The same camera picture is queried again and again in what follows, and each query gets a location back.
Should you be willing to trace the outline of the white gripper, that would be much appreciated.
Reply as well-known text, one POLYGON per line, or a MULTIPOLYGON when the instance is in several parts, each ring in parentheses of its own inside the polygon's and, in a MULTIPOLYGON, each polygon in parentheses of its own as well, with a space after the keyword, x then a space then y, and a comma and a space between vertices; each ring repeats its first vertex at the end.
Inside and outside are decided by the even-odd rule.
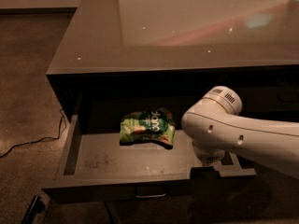
POLYGON ((225 152, 220 149, 205 147, 199 142, 192 142, 195 156, 203 166, 214 166, 218 164, 225 156, 225 152))

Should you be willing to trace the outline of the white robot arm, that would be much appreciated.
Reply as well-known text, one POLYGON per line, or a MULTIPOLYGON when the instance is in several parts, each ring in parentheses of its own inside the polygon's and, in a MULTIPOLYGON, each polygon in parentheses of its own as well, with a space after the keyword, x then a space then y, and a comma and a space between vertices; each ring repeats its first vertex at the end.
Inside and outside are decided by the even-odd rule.
POLYGON ((207 153, 223 150, 293 178, 299 178, 299 124, 244 118, 242 102, 217 86, 182 116, 181 127, 207 153))

